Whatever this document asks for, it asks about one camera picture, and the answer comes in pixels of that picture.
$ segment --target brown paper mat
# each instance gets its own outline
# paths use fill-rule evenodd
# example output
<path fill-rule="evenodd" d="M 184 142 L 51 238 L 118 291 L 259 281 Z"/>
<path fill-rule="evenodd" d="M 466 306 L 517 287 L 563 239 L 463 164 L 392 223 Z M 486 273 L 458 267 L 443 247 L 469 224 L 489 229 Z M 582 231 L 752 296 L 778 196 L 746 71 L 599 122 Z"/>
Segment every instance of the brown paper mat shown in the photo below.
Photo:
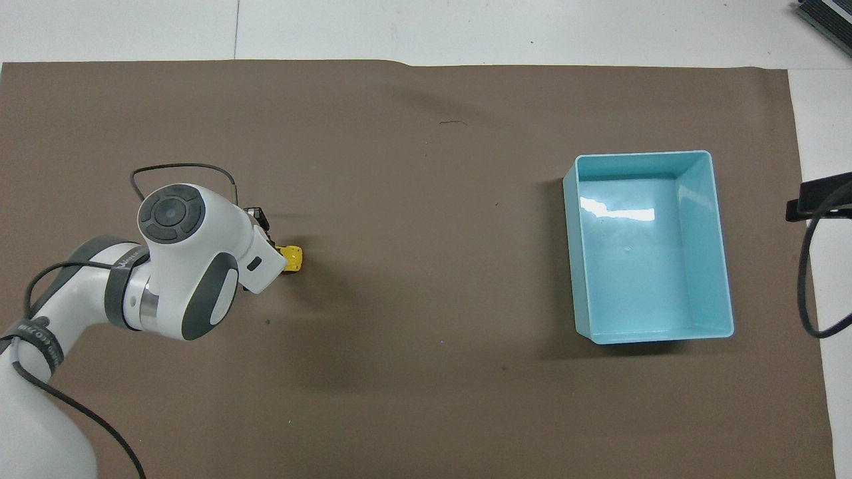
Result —
<path fill-rule="evenodd" d="M 237 177 L 301 273 L 194 343 L 98 326 L 55 385 L 150 477 L 831 477 L 819 344 L 798 324 L 787 76 L 381 61 L 6 64 L 3 324 L 103 233 L 141 240 L 135 167 Z M 582 153 L 707 149 L 730 339 L 573 330 L 562 176 Z M 207 171 L 156 172 L 146 191 Z M 101 477 L 130 477 L 77 414 Z"/>

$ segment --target circular button panel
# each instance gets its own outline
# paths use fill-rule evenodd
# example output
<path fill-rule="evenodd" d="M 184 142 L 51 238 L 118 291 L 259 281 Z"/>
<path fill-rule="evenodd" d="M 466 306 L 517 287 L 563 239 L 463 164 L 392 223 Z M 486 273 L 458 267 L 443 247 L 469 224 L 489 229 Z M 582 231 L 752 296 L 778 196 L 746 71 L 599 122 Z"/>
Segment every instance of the circular button panel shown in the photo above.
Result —
<path fill-rule="evenodd" d="M 201 193 L 188 185 L 169 185 L 148 196 L 139 208 L 139 229 L 149 240 L 172 244 L 192 236 L 204 221 Z"/>

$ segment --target yellow object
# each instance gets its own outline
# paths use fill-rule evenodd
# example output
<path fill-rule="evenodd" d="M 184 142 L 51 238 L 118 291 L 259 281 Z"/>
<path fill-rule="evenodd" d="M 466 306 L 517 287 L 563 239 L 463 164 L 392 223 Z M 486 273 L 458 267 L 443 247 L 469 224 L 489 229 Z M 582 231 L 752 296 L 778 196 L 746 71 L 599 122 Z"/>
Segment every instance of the yellow object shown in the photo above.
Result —
<path fill-rule="evenodd" d="M 281 256 L 287 259 L 287 266 L 281 273 L 297 273 L 302 269 L 302 248 L 299 246 L 275 246 Z"/>

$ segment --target gray band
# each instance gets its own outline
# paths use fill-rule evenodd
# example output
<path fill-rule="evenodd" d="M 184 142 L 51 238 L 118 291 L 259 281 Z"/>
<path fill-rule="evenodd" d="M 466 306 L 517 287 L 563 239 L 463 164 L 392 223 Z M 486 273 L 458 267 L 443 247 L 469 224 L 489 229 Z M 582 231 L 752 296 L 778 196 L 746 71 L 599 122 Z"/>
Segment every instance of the gray band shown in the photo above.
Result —
<path fill-rule="evenodd" d="M 12 323 L 12 326 L 0 338 L 0 343 L 3 343 L 0 350 L 5 349 L 5 346 L 12 341 L 12 338 L 21 338 L 29 344 L 35 346 L 44 356 L 44 360 L 48 362 L 50 375 L 56 372 L 56 368 L 65 360 L 65 354 L 62 353 L 62 347 L 59 341 L 56 340 L 54 333 L 45 327 L 47 321 L 35 320 L 19 320 Z"/>
<path fill-rule="evenodd" d="M 124 291 L 127 289 L 133 268 L 144 263 L 148 258 L 147 247 L 137 246 L 124 253 L 109 270 L 109 278 L 106 279 L 106 290 L 104 291 L 104 311 L 106 318 L 113 325 L 140 331 L 131 327 L 124 318 Z"/>
<path fill-rule="evenodd" d="M 128 241 L 126 239 L 118 238 L 116 236 L 103 235 L 98 236 L 97 238 L 90 239 L 86 241 L 82 245 L 80 245 L 73 253 L 68 257 L 67 261 L 89 261 L 96 254 L 104 251 L 106 248 L 110 246 L 119 245 L 121 243 L 135 243 L 134 241 Z M 71 278 L 77 274 L 77 271 L 80 270 L 79 266 L 69 266 L 67 268 L 63 268 L 57 275 L 56 279 L 50 283 L 48 289 L 44 290 L 42 296 L 32 305 L 32 310 L 37 311 L 44 306 L 46 302 L 54 295 L 57 291 L 60 290 L 62 286 L 65 285 Z"/>

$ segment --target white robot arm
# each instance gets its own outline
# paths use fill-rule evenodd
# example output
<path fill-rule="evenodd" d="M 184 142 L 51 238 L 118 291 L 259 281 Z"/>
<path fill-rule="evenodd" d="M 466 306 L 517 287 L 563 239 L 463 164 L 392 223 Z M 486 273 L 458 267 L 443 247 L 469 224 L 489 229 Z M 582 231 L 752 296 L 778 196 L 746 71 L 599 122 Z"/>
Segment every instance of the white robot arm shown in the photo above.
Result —
<path fill-rule="evenodd" d="M 218 325 L 237 285 L 259 293 L 287 264 L 237 205 L 193 184 L 151 193 L 138 212 L 146 245 L 95 238 L 0 342 L 0 465 L 7 479 L 97 477 L 79 428 L 20 367 L 48 382 L 83 330 L 96 323 L 189 341 Z"/>

